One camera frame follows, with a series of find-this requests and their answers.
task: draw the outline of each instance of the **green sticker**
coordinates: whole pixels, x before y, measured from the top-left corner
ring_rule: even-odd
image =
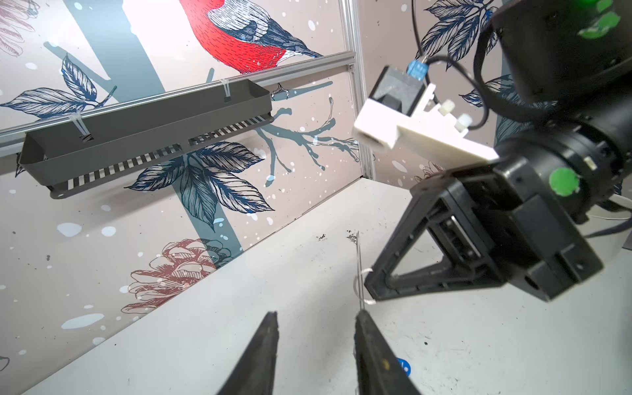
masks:
[[[613,4],[612,0],[600,0],[597,3],[597,12],[600,14],[604,12],[608,7],[611,7]]]
[[[592,4],[592,0],[581,0],[581,2],[588,6]],[[612,29],[616,28],[621,22],[621,17],[614,11],[609,11],[604,14],[604,11],[612,7],[614,0],[599,0],[596,4],[597,12],[601,16],[593,21],[592,25],[581,29],[577,34],[586,40],[600,39],[607,35]]]
[[[549,176],[549,185],[553,192],[566,197],[580,189],[580,178],[573,169],[560,167]]]

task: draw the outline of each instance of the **blue sticker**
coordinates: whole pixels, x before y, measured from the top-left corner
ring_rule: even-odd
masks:
[[[410,364],[406,360],[403,360],[401,358],[397,358],[397,361],[399,361],[399,366],[401,366],[401,368],[404,369],[404,372],[406,372],[406,375],[410,376]]]

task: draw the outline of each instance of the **blue connector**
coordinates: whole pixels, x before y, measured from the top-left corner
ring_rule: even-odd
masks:
[[[423,81],[428,73],[428,65],[415,59],[408,65],[406,73],[417,80]]]

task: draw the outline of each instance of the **tree branch illustration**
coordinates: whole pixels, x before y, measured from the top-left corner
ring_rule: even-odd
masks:
[[[353,138],[345,138],[340,139],[337,137],[319,137],[325,131],[331,130],[336,125],[336,119],[332,118],[332,113],[334,109],[334,99],[332,97],[329,98],[329,117],[323,123],[323,125],[317,129],[311,131],[296,131],[290,129],[280,128],[275,125],[266,125],[257,129],[257,134],[264,139],[265,143],[270,148],[270,176],[266,181],[265,185],[270,186],[274,182],[275,179],[275,170],[276,170],[276,162],[278,161],[280,165],[288,172],[291,173],[292,170],[283,163],[277,150],[274,146],[274,141],[272,138],[286,138],[288,140],[294,141],[297,145],[304,147],[307,153],[312,158],[312,161],[316,166],[318,166],[321,170],[325,171],[326,167],[323,166],[319,162],[319,154],[314,151],[313,147],[318,145],[323,145],[326,147],[337,148],[342,152],[347,152],[349,156],[355,161],[360,161],[359,156],[359,148],[358,142]],[[282,115],[292,115],[292,109],[290,108],[280,108],[273,118],[276,120],[278,117]]]

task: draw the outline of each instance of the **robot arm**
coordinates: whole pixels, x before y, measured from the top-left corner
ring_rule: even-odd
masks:
[[[463,138],[471,118],[452,116],[449,101],[425,110],[435,87],[423,76],[385,68],[355,136],[375,149],[400,140],[448,170],[412,189],[365,281],[376,300],[507,282],[551,300],[601,270],[576,225],[594,205],[625,210],[608,202],[614,185],[632,173],[632,25],[619,23],[623,18],[632,18],[631,3],[603,0],[514,0],[494,13],[478,42],[476,88],[499,115],[533,123],[496,150]],[[552,110],[509,103],[484,85],[494,32],[520,96],[555,100]],[[630,227],[628,221],[587,237]],[[443,260],[393,274],[426,230]]]

